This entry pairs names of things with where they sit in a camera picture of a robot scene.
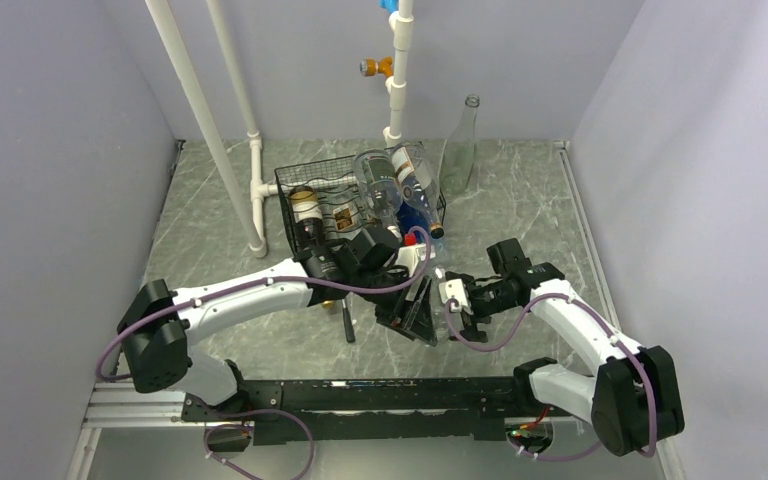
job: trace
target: bottle label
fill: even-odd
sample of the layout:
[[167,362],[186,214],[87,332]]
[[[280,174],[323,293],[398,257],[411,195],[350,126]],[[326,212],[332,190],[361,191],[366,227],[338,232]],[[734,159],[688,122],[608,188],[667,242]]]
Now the bottle label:
[[290,195],[290,203],[293,205],[293,213],[296,221],[306,218],[322,219],[322,210],[319,209],[319,199],[311,191],[301,191]]
[[368,156],[364,159],[363,171],[367,183],[375,183],[382,179],[393,179],[393,166],[386,157]]
[[352,202],[344,203],[334,208],[334,222],[337,224],[337,231],[344,232],[355,226],[355,216],[357,210]]
[[410,160],[410,155],[405,147],[402,147],[393,152],[392,162],[393,168],[396,169],[396,180],[401,184],[405,181],[408,175],[413,173],[413,162]]
[[399,184],[402,184],[410,174],[414,174],[420,187],[428,188],[431,185],[432,177],[428,173],[428,162],[420,163],[419,168],[416,168],[405,147],[396,150],[393,153],[392,160]]

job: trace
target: plastic bottle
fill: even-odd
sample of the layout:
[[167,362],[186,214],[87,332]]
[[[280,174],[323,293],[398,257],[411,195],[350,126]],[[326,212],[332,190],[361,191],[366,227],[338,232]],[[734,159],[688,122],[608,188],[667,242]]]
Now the plastic bottle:
[[391,160],[405,204],[425,219],[425,225],[421,226],[428,230],[432,238],[442,237],[443,223],[437,213],[437,198],[440,194],[437,188],[437,169],[431,164],[425,147],[417,142],[402,142],[396,145]]
[[478,95],[466,97],[461,121],[446,139],[440,171],[440,185],[446,195],[465,192],[469,183],[475,165],[475,117],[480,103]]
[[367,150],[358,154],[353,164],[361,197],[366,199],[371,216],[401,240],[396,212],[402,206],[402,194],[390,154],[384,150]]

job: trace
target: marble floor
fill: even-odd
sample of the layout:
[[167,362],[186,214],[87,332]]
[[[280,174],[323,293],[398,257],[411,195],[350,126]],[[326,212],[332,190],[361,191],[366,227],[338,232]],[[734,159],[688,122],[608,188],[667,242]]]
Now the marble floor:
[[[442,141],[424,143],[429,155],[439,157]],[[377,140],[266,141],[264,176],[271,178],[279,166],[382,146]],[[240,185],[247,191],[248,145],[229,141],[226,147]],[[485,248],[516,237],[535,263],[552,262],[601,312],[596,275],[552,142],[481,141],[467,192],[449,198],[448,204],[445,227],[453,258],[451,270],[475,276],[492,274]],[[155,234],[146,278],[165,278],[171,288],[204,285],[252,273],[290,257],[278,199],[267,199],[265,209],[269,254],[258,259],[248,252],[242,227],[206,145],[186,142]],[[345,341],[340,315],[328,315],[314,306],[252,320],[208,338],[197,348],[230,358],[250,379],[510,375],[520,363],[544,356],[584,372],[569,346],[536,318],[524,322],[507,347],[485,354],[446,340],[439,317],[437,334],[441,341],[432,348],[377,325],[372,306],[363,300],[352,298],[351,304],[357,320],[354,344]],[[492,324],[483,326],[490,342],[507,333],[517,313],[497,315]]]

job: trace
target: gray wall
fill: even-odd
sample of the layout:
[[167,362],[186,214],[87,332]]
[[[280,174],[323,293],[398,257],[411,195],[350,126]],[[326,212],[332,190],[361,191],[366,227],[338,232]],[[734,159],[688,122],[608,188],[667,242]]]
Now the gray wall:
[[[178,138],[202,138],[142,1],[104,0]],[[478,134],[570,138],[643,0],[417,0],[405,135],[439,138],[481,95]],[[245,128],[204,0],[170,0],[226,138]],[[225,0],[255,116],[267,138],[380,138],[393,54],[377,0]]]
[[647,1],[573,147],[620,320],[675,357],[688,478],[768,480],[768,1]]
[[0,479],[65,475],[173,151],[100,3],[0,0]]

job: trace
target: black wire basket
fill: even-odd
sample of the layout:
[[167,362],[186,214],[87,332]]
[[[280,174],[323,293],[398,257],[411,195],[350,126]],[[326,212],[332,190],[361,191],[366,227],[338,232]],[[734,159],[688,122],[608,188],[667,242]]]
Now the black wire basket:
[[[281,216],[293,253],[302,249],[294,228],[295,216],[289,200],[294,188],[305,186],[316,192],[327,240],[350,238],[357,230],[376,223],[377,220],[361,198],[353,170],[354,158],[354,155],[350,155],[275,169]],[[437,213],[442,222],[446,216],[446,199],[442,192],[437,200]]]

